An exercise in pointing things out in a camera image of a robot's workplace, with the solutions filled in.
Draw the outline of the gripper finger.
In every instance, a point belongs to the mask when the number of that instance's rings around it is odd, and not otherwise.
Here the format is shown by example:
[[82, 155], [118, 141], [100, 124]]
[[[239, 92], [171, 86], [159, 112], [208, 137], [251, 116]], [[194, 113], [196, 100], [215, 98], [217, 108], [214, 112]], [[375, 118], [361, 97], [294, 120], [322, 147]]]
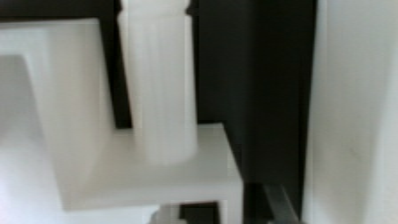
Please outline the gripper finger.
[[263, 192], [272, 212], [269, 224], [302, 224], [285, 186], [281, 184], [265, 184]]

